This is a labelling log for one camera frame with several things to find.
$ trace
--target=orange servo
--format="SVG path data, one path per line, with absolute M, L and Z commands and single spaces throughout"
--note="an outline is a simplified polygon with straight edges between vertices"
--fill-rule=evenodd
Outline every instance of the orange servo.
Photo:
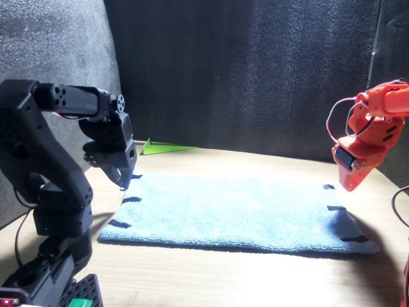
M 359 93 L 348 125 L 355 135 L 337 140 L 332 155 L 339 168 L 339 182 L 354 190 L 369 172 L 380 165 L 396 144 L 409 116 L 409 85 L 395 80 Z

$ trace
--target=wooden table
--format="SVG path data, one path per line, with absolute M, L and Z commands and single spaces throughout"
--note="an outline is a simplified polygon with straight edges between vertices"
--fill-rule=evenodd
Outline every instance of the wooden table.
M 251 153 L 195 149 L 140 156 L 137 168 L 150 173 L 249 174 L 333 184 L 381 252 L 282 255 L 101 244 L 96 238 L 118 209 L 123 193 L 102 171 L 90 169 L 86 175 L 95 192 L 94 253 L 78 278 L 98 274 L 105 306 L 398 306 L 408 230 L 390 209 L 397 187 L 379 171 L 346 193 L 337 183 L 335 164 Z M 409 219 L 409 197 L 402 195 L 397 202 L 401 215 Z M 20 222 L 0 231 L 0 282 L 17 268 L 13 244 Z M 23 262 L 36 255 L 42 240 L 30 217 L 20 235 Z

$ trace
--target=black tape strip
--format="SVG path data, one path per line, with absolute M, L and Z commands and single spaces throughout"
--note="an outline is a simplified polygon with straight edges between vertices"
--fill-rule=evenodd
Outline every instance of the black tape strip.
M 139 197 L 128 197 L 128 198 L 124 198 L 122 203 L 128 203 L 130 201 L 141 201 L 142 198 Z
M 325 190 L 328 190 L 328 189 L 333 189 L 333 190 L 335 190 L 335 187 L 334 187 L 333 185 L 330 185 L 330 184 L 323 184 L 322 187 L 323 187 Z
M 327 206 L 327 208 L 328 211 L 346 210 L 346 208 L 342 206 Z
M 118 221 L 115 220 L 115 219 L 111 219 L 111 221 L 108 223 L 108 225 L 112 225 L 112 226 L 120 227 L 120 228 L 125 228 L 125 229 L 127 229 L 127 228 L 129 228 L 129 227 L 132 226 L 132 225 L 129 225 L 128 223 L 118 222 Z
M 364 243 L 364 242 L 369 241 L 369 239 L 365 237 L 364 235 L 360 235 L 359 237 L 356 237 L 356 238 L 341 238 L 341 241 Z

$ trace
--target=green object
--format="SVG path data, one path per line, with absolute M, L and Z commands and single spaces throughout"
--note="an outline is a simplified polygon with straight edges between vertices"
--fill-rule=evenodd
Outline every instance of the green object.
M 68 307 L 91 307 L 92 301 L 89 299 L 73 299 Z
M 195 149 L 198 147 L 191 147 L 191 146 L 180 146 L 175 144 L 169 143 L 159 143 L 159 142 L 151 142 L 149 138 L 145 145 L 143 145 L 143 154 L 144 155 L 153 155 L 153 154 L 161 154 L 163 152 L 176 152 L 178 150 L 187 150 L 187 149 Z

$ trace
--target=light blue cloth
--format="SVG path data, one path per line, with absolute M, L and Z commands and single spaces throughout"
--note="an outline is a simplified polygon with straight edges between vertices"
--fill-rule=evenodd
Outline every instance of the light blue cloth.
M 343 242 L 364 233 L 346 210 L 327 206 L 341 204 L 335 190 L 320 184 L 144 174 L 132 179 L 113 218 L 128 228 L 108 224 L 99 239 L 289 252 L 379 250 L 370 240 Z

